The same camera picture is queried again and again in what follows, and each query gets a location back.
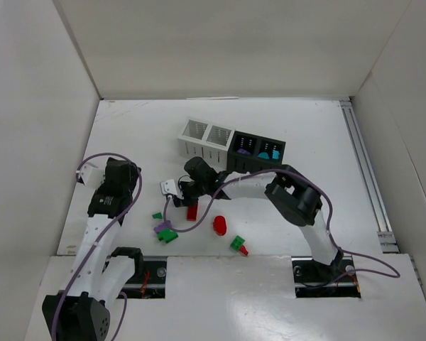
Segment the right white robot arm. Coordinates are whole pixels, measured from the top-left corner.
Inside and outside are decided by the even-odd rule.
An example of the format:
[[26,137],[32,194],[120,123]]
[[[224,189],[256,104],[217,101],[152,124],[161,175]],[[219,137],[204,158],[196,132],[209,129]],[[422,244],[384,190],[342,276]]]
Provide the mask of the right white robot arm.
[[255,173],[217,172],[203,158],[194,157],[184,167],[190,178],[176,186],[174,206],[190,207],[208,195],[211,200],[269,200],[282,217],[300,228],[315,263],[337,269],[344,252],[331,235],[333,206],[327,195],[289,165]]

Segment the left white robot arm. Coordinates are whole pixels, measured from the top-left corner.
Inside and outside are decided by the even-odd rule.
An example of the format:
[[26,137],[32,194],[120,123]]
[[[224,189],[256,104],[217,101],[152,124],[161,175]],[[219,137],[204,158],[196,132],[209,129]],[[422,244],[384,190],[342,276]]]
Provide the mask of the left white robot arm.
[[86,158],[76,180],[96,190],[87,210],[82,242],[67,278],[55,295],[47,295],[42,311],[52,340],[105,340],[110,308],[136,272],[136,260],[111,247],[126,213],[141,194],[141,169],[127,157],[106,153],[103,173]]

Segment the small green lego wedge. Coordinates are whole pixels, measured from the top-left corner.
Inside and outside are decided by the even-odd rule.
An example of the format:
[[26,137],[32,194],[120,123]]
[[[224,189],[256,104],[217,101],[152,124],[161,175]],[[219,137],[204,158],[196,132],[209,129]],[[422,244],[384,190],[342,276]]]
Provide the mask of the small green lego wedge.
[[155,213],[152,215],[153,219],[163,219],[163,214],[161,212]]

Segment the red rectangular lego brick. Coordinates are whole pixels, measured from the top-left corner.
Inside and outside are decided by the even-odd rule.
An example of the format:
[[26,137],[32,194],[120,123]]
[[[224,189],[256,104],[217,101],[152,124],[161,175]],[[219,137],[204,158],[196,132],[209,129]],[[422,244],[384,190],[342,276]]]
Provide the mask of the red rectangular lego brick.
[[194,204],[187,208],[186,220],[188,222],[196,222],[197,221],[197,212],[198,212],[198,204]]

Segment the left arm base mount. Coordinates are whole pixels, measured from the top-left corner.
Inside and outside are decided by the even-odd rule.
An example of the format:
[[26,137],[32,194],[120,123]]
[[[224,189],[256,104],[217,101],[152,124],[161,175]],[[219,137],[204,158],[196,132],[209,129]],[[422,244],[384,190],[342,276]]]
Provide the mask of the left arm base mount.
[[164,299],[167,258],[143,258],[143,269],[131,277],[121,289],[130,299]]

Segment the small red lego piece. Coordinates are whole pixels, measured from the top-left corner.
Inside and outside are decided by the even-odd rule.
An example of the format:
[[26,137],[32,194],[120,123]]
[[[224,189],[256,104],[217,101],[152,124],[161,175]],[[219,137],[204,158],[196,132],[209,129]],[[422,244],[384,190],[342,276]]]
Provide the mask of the small red lego piece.
[[246,246],[244,244],[242,244],[239,248],[238,248],[238,252],[240,252],[241,254],[243,254],[244,256],[248,256],[249,255],[249,251],[247,250]]

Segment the green square lego brick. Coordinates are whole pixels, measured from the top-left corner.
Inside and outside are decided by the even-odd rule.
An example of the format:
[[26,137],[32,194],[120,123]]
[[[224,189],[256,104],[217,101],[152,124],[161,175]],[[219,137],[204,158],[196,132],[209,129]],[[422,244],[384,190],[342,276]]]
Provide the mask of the green square lego brick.
[[234,250],[234,251],[239,251],[240,248],[242,248],[242,246],[244,245],[245,239],[243,239],[242,237],[240,237],[239,235],[235,236],[235,238],[232,240],[230,247]]

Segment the red oval lego piece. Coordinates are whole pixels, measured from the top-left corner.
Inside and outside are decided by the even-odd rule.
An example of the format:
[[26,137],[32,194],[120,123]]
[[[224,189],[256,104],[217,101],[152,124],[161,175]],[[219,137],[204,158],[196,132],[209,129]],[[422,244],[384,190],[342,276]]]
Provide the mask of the red oval lego piece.
[[227,223],[224,216],[218,215],[213,221],[213,230],[218,236],[224,236],[227,232]]

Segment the black double container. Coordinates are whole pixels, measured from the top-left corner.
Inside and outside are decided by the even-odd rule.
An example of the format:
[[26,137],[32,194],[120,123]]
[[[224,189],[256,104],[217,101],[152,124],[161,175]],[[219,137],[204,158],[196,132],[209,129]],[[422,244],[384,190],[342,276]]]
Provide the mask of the black double container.
[[[237,153],[239,148],[246,149],[252,155]],[[278,160],[272,159],[273,150],[280,152]],[[270,159],[259,158],[258,154],[261,152],[268,153]],[[284,152],[284,141],[235,131],[227,152],[226,170],[237,173],[255,173],[264,169],[277,168],[283,163]]]

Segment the purple oval lego piece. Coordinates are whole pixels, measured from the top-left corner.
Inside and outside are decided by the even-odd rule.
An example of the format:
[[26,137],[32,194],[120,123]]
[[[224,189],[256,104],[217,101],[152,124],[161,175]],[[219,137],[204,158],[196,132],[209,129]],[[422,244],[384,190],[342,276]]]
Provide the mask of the purple oval lego piece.
[[252,155],[252,153],[251,153],[251,152],[249,152],[249,151],[247,151],[246,149],[243,149],[243,148],[239,148],[236,152],[237,152],[237,153],[244,154],[244,155],[248,155],[248,156],[251,156],[251,155]]

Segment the purple studded lego brick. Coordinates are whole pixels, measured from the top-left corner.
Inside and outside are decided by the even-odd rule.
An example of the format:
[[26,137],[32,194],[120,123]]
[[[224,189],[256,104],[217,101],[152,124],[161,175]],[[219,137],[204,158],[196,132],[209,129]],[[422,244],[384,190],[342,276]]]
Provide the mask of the purple studded lego brick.
[[156,233],[156,234],[159,234],[159,233],[161,233],[162,231],[165,231],[165,230],[169,230],[169,231],[171,231],[172,230],[172,224],[171,224],[171,221],[170,220],[166,220],[166,221],[164,221],[164,222],[162,222],[162,223],[160,223],[157,227],[154,227],[153,228],[153,231]]

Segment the teal round lego piece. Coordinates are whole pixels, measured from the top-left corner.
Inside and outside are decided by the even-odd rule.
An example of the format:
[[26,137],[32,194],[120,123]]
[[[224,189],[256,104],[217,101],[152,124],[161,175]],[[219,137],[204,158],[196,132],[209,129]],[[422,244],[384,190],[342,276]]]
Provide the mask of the teal round lego piece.
[[269,160],[269,159],[270,159],[270,157],[269,157],[268,153],[266,153],[266,152],[261,152],[261,153],[259,153],[259,154],[258,154],[258,157],[259,157],[259,158],[262,158],[262,159],[266,159],[266,160]]

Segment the white double container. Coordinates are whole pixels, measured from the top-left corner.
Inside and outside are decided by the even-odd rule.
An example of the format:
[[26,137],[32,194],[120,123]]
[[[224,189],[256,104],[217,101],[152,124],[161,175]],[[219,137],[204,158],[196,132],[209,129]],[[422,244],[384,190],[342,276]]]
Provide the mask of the white double container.
[[234,133],[230,126],[190,117],[177,137],[179,155],[188,159],[199,156],[210,166],[226,169]]

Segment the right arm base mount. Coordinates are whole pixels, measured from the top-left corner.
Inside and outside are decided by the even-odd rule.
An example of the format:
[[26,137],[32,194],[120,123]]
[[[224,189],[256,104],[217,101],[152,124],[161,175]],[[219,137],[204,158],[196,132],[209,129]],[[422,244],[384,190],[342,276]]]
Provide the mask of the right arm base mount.
[[309,257],[292,259],[296,298],[360,298],[361,292],[355,274],[336,280],[348,269],[354,268],[351,257],[343,258],[335,268],[315,262]]

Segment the green notched lego brick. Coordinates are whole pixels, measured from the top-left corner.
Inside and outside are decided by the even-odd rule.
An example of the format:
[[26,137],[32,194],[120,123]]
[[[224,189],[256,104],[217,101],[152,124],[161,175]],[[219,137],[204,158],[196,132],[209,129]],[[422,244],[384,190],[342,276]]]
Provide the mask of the green notched lego brick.
[[160,242],[165,242],[166,244],[178,238],[178,233],[172,231],[171,229],[164,229],[158,233],[158,240]]

